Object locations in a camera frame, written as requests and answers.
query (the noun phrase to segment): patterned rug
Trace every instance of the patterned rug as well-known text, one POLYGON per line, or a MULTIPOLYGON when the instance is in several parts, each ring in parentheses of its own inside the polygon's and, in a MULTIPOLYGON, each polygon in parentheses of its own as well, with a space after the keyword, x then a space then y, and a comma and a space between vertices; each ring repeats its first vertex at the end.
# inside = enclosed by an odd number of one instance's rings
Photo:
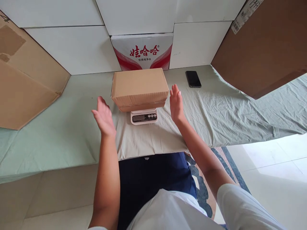
MULTIPOLYGON (((228 175, 233 179, 233 181, 250 193, 248 190, 236 164, 234 163, 230 153, 226 147, 218 147, 211 149, 214 154, 218 157, 222 165, 224 166, 228 175)), ((193 158, 190 155, 186 154, 186 160, 190 164, 190 169, 192 171, 192 176, 195 180, 197 187, 197 201, 199 205, 207 212, 208 217, 214 220, 216 223, 222 225, 225 229, 225 221, 222 217, 222 214, 218 208, 218 205, 213 197, 211 190, 204 178, 204 175, 200 171, 198 165, 195 163, 193 158)))

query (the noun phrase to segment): white shirt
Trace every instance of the white shirt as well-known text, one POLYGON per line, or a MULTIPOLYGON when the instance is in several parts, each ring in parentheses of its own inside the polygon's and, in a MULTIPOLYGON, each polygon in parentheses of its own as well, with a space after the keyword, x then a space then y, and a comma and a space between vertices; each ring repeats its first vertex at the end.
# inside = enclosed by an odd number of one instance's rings
MULTIPOLYGON (((236 185, 222 185, 217 192, 217 203, 229 230, 285 229, 254 197, 236 185)), ((160 189, 141 208, 128 229, 224 228, 208 218, 205 210, 190 194, 160 189)))

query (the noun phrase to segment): wall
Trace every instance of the wall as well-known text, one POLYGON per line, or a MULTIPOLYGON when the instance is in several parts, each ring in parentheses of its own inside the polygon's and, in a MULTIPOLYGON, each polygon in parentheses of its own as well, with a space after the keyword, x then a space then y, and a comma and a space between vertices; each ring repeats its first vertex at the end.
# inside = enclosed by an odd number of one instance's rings
POLYGON ((121 71, 110 35, 173 32, 169 68, 209 65, 245 0, 2 0, 70 74, 121 71))

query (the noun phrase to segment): lap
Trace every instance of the lap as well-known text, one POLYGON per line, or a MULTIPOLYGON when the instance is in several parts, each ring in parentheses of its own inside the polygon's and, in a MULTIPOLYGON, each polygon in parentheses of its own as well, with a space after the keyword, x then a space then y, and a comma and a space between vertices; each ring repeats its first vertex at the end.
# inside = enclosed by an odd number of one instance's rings
POLYGON ((196 198, 196 186, 185 154, 169 153, 119 162, 121 200, 118 229, 126 229, 159 189, 181 191, 196 198))

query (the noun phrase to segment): red and white packaging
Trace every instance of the red and white packaging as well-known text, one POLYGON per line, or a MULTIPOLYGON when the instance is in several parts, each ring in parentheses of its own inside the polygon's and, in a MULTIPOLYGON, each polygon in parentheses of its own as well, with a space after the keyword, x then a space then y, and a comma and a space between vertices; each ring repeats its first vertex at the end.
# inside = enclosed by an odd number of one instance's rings
POLYGON ((122 71, 169 69, 173 33, 111 36, 122 71))

